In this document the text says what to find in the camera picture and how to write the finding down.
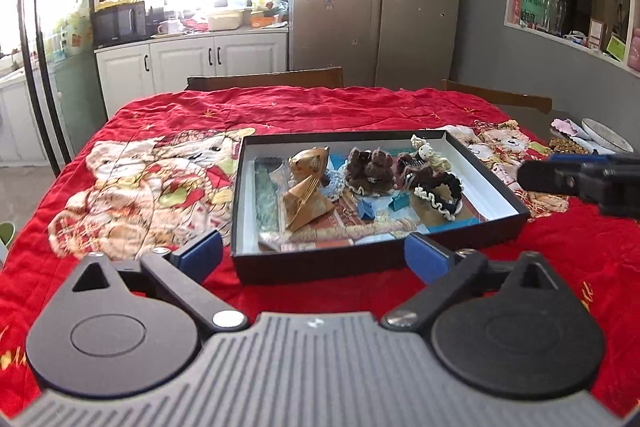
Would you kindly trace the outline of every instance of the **cardboard box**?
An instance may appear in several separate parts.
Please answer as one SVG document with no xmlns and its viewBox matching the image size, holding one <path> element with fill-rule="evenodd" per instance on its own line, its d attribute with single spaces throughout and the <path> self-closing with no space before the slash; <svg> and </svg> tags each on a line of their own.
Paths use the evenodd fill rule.
<svg viewBox="0 0 640 427">
<path fill-rule="evenodd" d="M 463 196 L 482 217 L 482 220 L 469 220 L 472 216 L 465 214 L 468 210 L 465 207 L 456 216 L 458 228 L 440 227 L 439 223 L 428 224 L 431 237 L 451 250 L 458 250 L 490 247 L 513 239 L 520 233 L 529 217 L 527 208 L 469 149 L 446 131 L 248 136 L 242 140 L 239 157 L 231 233 L 231 256 L 240 280 L 251 284 L 277 284 L 345 277 L 404 267 L 402 239 L 364 242 L 362 238 L 345 246 L 344 240 L 335 241 L 330 238 L 322 243 L 324 248 L 260 251 L 256 218 L 255 160 L 289 158 L 302 150 L 320 146 L 329 146 L 330 157 L 336 158 L 348 156 L 356 146 L 361 150 L 373 150 L 377 147 L 388 152 L 407 150 L 411 148 L 410 140 L 414 134 L 428 140 L 437 152 L 450 160 L 451 171 L 462 181 Z M 388 202 L 382 201 L 381 198 L 380 205 L 386 207 Z"/>
<path fill-rule="evenodd" d="M 589 24 L 589 37 L 587 40 L 588 47 L 592 50 L 601 49 L 605 32 L 606 26 L 603 22 L 591 19 L 591 23 Z"/>
</svg>

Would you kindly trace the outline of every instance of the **blue gripper pad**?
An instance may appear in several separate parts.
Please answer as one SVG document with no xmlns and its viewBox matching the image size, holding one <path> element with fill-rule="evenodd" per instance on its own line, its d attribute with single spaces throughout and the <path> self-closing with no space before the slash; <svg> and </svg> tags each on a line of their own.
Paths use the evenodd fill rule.
<svg viewBox="0 0 640 427">
<path fill-rule="evenodd" d="M 450 270 L 449 259 L 414 234 L 404 240 L 404 261 L 426 284 L 432 284 Z"/>
<path fill-rule="evenodd" d="M 198 284 L 207 278 L 222 261 L 222 236 L 209 230 L 191 239 L 172 252 L 171 264 Z"/>
</svg>

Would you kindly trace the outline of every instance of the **chair backrest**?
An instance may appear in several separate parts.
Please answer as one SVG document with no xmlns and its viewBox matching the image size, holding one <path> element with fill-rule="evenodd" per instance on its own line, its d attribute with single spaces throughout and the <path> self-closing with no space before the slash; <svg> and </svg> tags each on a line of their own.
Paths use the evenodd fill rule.
<svg viewBox="0 0 640 427">
<path fill-rule="evenodd" d="M 536 96 L 533 94 L 519 94 L 516 92 L 499 91 L 497 89 L 488 89 L 486 87 L 468 86 L 459 84 L 451 80 L 444 79 L 442 81 L 442 90 L 458 91 L 474 94 L 480 98 L 484 98 L 487 102 L 502 105 L 514 105 L 516 107 L 531 107 L 545 114 L 551 112 L 553 101 L 546 96 Z"/>
<path fill-rule="evenodd" d="M 186 90 L 218 91 L 230 87 L 344 87 L 342 68 L 286 71 L 284 73 L 239 74 L 236 76 L 190 76 Z"/>
</svg>

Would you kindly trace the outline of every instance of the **gray ribbed plate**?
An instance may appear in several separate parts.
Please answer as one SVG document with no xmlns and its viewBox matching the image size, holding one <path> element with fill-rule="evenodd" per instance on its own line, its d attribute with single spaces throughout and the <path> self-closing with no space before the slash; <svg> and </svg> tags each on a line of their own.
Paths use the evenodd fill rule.
<svg viewBox="0 0 640 427">
<path fill-rule="evenodd" d="M 618 424 L 586 392 L 521 403 L 475 391 L 443 369 L 420 336 L 383 330 L 369 313 L 263 313 L 249 330 L 213 336 L 180 377 L 149 393 L 99 402 L 47 391 L 12 421 L 30 427 Z"/>
</svg>

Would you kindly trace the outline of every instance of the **sticker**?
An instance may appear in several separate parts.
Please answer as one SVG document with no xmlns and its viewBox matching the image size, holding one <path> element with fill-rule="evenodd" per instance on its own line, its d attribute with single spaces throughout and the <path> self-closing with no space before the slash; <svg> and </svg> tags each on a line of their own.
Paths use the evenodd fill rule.
<svg viewBox="0 0 640 427">
<path fill-rule="evenodd" d="M 334 0 L 324 0 L 324 7 L 327 10 L 332 10 L 334 9 Z"/>
</svg>

